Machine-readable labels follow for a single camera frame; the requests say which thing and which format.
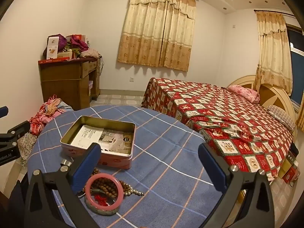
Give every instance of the curtain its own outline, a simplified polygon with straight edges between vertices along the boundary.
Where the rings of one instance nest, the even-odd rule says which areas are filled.
[[[260,60],[253,88],[262,84],[281,87],[290,96],[292,69],[286,22],[282,14],[256,12],[260,42]]]
[[[296,125],[304,132],[304,94],[302,96],[301,106],[298,113]]]
[[[195,0],[130,0],[118,62],[188,70]]]
[[[195,21],[195,0],[172,0],[168,5],[160,65],[188,71]]]

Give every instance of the blue gripper pad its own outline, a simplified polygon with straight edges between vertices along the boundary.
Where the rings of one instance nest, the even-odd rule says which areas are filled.
[[[85,154],[76,158],[70,167],[70,186],[73,193],[82,191],[101,156],[101,148],[97,143],[92,143]]]
[[[6,116],[9,113],[7,106],[0,107],[0,118]]]
[[[222,193],[225,193],[227,190],[226,185],[226,175],[214,159],[214,157],[218,157],[217,155],[212,155],[204,144],[199,145],[198,155],[201,163],[203,164],[205,170],[207,171],[210,180],[212,181],[215,189]]]

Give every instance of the red patterned bedspread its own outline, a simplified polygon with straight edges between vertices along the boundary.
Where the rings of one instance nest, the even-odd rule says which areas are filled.
[[[293,136],[267,110],[211,84],[152,78],[142,106],[201,133],[218,155],[242,171],[277,177]]]

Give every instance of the pink pillow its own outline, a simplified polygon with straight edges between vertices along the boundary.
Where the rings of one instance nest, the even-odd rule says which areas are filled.
[[[258,104],[260,101],[260,94],[250,88],[241,87],[239,85],[232,85],[228,87],[228,90],[241,95],[253,104]]]

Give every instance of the open tin box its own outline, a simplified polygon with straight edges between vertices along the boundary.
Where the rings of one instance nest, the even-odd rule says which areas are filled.
[[[60,140],[63,151],[65,152],[65,154],[67,154],[72,158],[81,156],[86,151],[86,149],[71,145],[74,138],[78,136],[78,133],[80,129],[83,127],[83,125],[88,125],[94,128],[122,131],[128,134],[132,133],[133,136],[132,138],[130,138],[130,141],[128,142],[130,143],[131,146],[130,154],[116,153],[116,152],[102,150],[101,158],[98,162],[98,164],[121,168],[121,169],[131,168],[134,140],[135,140],[135,130],[136,130],[135,123],[114,121],[114,120],[95,118],[89,116],[79,117],[77,121],[71,126],[71,128],[65,133],[65,135]]]

